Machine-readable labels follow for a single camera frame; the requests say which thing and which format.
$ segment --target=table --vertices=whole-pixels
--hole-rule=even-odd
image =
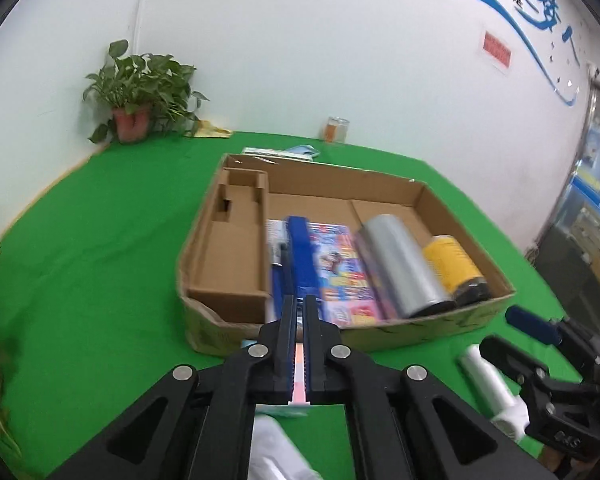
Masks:
[[[502,268],[519,304],[547,318],[562,316],[560,304],[512,243],[420,160],[243,132],[230,139],[167,136],[115,144],[54,186],[2,241],[0,344],[13,356],[4,404],[30,468],[48,474],[171,367],[221,361],[197,354],[185,341],[174,285],[178,252],[223,153],[302,143],[321,151],[319,162],[426,182]],[[481,330],[372,356],[395,368],[424,365],[488,413],[455,358],[490,333],[547,362],[552,376],[578,377],[554,349],[508,327],[503,315]],[[353,478],[342,407],[317,406],[306,418],[282,425],[325,480]],[[539,452],[529,438],[522,447]]]

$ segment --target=pink flower pot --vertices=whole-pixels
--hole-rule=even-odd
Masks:
[[[127,114],[124,108],[113,110],[120,143],[129,144],[146,139],[149,130],[149,111],[149,105],[142,105],[132,114]]]

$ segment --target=red sign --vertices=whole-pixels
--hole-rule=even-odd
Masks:
[[[509,65],[511,65],[511,50],[493,34],[485,32],[484,45],[482,48],[501,62],[506,68],[509,68]]]

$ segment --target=silver bolt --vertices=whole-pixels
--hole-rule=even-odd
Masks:
[[[422,381],[427,378],[427,371],[420,365],[412,365],[407,368],[407,377],[413,381]]]
[[[346,359],[351,355],[351,348],[344,345],[336,345],[331,347],[331,355],[338,359]]]
[[[173,378],[177,381],[187,381],[192,377],[193,370],[190,366],[180,365],[177,368],[174,368],[171,375],[173,375]]]
[[[269,352],[269,349],[261,344],[251,345],[249,347],[249,355],[251,357],[264,357]]]

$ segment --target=potted plant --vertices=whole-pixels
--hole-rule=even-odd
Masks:
[[[109,59],[98,73],[87,74],[92,83],[82,94],[84,100],[94,93],[107,104],[112,118],[100,124],[90,140],[101,142],[112,133],[120,142],[138,142],[146,138],[151,122],[156,129],[182,126],[197,121],[195,111],[208,99],[192,92],[189,83],[195,67],[182,65],[173,56],[142,54],[125,56],[127,40],[109,45]],[[189,111],[189,99],[195,108]]]

